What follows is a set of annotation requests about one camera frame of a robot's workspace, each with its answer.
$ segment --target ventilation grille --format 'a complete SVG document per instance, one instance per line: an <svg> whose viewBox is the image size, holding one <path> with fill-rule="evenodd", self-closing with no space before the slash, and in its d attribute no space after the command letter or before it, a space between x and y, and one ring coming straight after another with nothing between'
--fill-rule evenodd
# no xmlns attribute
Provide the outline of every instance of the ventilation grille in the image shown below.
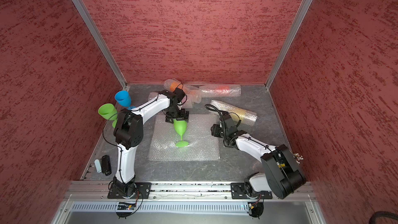
<svg viewBox="0 0 398 224"><path fill-rule="evenodd" d="M72 212L116 212L117 202L74 202ZM246 202L144 202L138 212L245 213Z"/></svg>
<svg viewBox="0 0 398 224"><path fill-rule="evenodd" d="M115 212L117 202L74 202L72 212Z"/></svg>

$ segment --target green cup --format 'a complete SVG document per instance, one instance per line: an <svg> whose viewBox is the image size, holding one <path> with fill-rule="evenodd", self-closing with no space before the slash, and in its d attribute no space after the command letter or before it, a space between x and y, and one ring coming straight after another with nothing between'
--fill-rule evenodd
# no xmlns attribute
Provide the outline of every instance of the green cup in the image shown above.
<svg viewBox="0 0 398 224"><path fill-rule="evenodd" d="M173 119L174 122L174 129L180 135L181 141L176 143L176 147L185 147L189 143L186 141L182 141L182 135L184 135L185 131L187 130L188 123L186 121L177 121Z"/></svg>
<svg viewBox="0 0 398 224"><path fill-rule="evenodd" d="M117 111L113 104L107 103L103 104L100 108L98 108L98 114L101 115L104 119L113 121L112 127L116 127L117 122Z"/></svg>

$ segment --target red textured wall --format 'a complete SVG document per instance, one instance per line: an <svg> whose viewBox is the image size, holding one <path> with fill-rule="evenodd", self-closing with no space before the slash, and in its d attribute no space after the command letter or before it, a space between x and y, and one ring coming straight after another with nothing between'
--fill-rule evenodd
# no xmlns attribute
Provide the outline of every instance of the red textured wall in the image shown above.
<svg viewBox="0 0 398 224"><path fill-rule="evenodd" d="M398 213L397 32L398 0L313 0L272 84L328 223Z"/></svg>
<svg viewBox="0 0 398 224"><path fill-rule="evenodd" d="M49 223L120 89L71 0L0 0L1 223Z"/></svg>
<svg viewBox="0 0 398 224"><path fill-rule="evenodd" d="M301 3L83 1L129 83L264 83Z"/></svg>

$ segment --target bubble wrap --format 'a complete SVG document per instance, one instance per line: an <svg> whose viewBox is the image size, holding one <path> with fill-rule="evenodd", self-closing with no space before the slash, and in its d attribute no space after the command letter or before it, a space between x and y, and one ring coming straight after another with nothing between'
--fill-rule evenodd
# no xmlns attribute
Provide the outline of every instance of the bubble wrap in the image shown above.
<svg viewBox="0 0 398 224"><path fill-rule="evenodd" d="M239 97L240 85L236 84L208 84L200 86L203 98Z"/></svg>
<svg viewBox="0 0 398 224"><path fill-rule="evenodd" d="M148 96L148 101L150 101L151 99L154 99L158 96L158 92L150 92L149 96ZM181 108L193 108L193 104L192 104L192 98L190 95L187 95L187 101L181 106Z"/></svg>
<svg viewBox="0 0 398 224"><path fill-rule="evenodd" d="M172 92L174 92L176 87L182 88L185 94L191 95L192 102L200 103L202 101L201 91L199 90L199 88L190 85L182 86L180 84L181 82L176 79L167 79L166 81L164 81L163 87L164 89L170 90Z"/></svg>
<svg viewBox="0 0 398 224"><path fill-rule="evenodd" d="M257 113L255 113L255 112L251 112L249 110L245 110L245 109L242 109L239 107L234 107L230 104L227 104L222 101L217 101L217 100L211 100L210 104L212 104L219 110L223 110L223 111L227 111L227 112L235 112L237 115L239 115L240 119L242 120L242 122L241 122L242 124L247 124L249 126L253 126L257 120ZM235 122L239 121L239 118L235 114L231 114L231 117Z"/></svg>
<svg viewBox="0 0 398 224"><path fill-rule="evenodd" d="M217 122L214 114L190 114L187 131L182 140L186 147L176 147L181 137L174 126L164 121L164 115L156 115L155 128L149 148L151 161L213 161L220 159L218 138L210 128Z"/></svg>

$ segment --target blue cup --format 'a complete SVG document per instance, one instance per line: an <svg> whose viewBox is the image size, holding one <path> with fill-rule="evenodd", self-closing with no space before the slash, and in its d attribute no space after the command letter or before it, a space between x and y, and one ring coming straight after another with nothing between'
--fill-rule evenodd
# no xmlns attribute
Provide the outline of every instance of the blue cup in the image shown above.
<svg viewBox="0 0 398 224"><path fill-rule="evenodd" d="M117 92L115 100L123 107L130 107L131 105L131 97L127 91Z"/></svg>

